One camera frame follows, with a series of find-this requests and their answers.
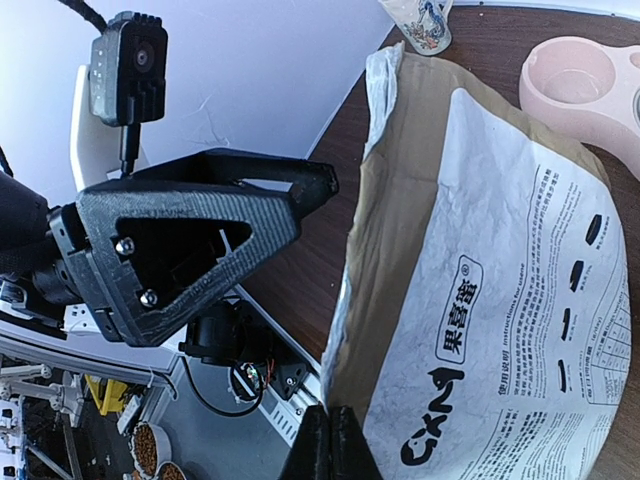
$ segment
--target camera lens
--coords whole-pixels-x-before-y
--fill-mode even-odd
[[[153,46],[145,40],[140,42],[133,55],[133,64],[136,70],[140,73],[147,73],[153,68],[154,59],[155,50]]]

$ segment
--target grey floor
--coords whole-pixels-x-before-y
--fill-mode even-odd
[[[190,363],[196,385],[213,405],[227,411],[238,407],[228,391],[228,369]],[[289,452],[288,445],[260,412],[229,419],[203,407],[191,391],[186,375],[179,385],[180,397],[162,416],[173,459],[189,480],[276,480]],[[271,410],[275,401],[265,399]]]

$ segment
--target bowl of pet food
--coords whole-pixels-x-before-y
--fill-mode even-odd
[[[160,465],[154,480],[187,480],[187,477],[175,463],[166,462]]]
[[[131,455],[144,480],[152,480],[158,467],[171,461],[169,436],[158,425],[139,423],[133,431]]]

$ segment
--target brown paper bag edge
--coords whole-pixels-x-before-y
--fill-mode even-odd
[[[402,104],[403,79],[409,76],[434,76],[440,72],[448,79],[446,86],[438,85],[437,91],[430,89],[427,97],[448,93],[446,108],[437,114],[430,114],[433,122],[431,131],[439,132],[440,142],[428,146],[426,157],[437,159],[426,178],[415,179],[407,174],[399,155],[386,153],[390,137],[402,136],[397,125],[402,123],[406,105]],[[482,83],[475,75],[459,65],[437,58],[425,58],[414,54],[404,54],[398,72],[398,103],[392,113],[382,139],[361,165],[361,185],[356,208],[354,226],[347,241],[346,265],[351,284],[345,340],[340,346],[336,359],[333,381],[328,395],[328,406],[349,405],[363,424],[371,397],[375,389],[384,358],[395,332],[404,298],[406,296],[413,269],[422,250],[424,235],[429,223],[437,194],[437,178],[442,151],[444,132],[449,116],[451,94],[457,88],[466,89],[485,109],[518,128],[529,139],[537,142],[584,168],[610,188],[609,179],[600,160],[584,146],[573,139],[553,132],[543,123],[529,117],[513,107],[495,90]],[[424,182],[427,187],[424,203],[418,206],[423,212],[412,212],[415,221],[409,218],[398,228],[413,228],[413,235],[391,236],[405,241],[401,253],[394,257],[389,251],[389,242],[380,241],[385,237],[387,226],[384,211],[397,202],[393,189],[411,181]]]

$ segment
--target dark wooden table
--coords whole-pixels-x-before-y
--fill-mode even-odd
[[[640,44],[640,23],[551,10],[460,7],[453,9],[450,24],[454,41],[442,56],[467,68],[516,106],[520,68],[538,43],[575,35],[611,46]],[[386,44],[401,39],[394,30]],[[340,194],[304,221],[300,241],[245,282],[251,295],[317,359],[326,344],[340,288],[368,122],[365,86],[360,79],[312,156],[312,160],[335,166]],[[609,174],[624,226],[635,348],[640,344],[636,343],[640,342],[640,182],[611,155],[593,151]],[[640,479],[638,355],[633,356],[616,423],[591,478]]]

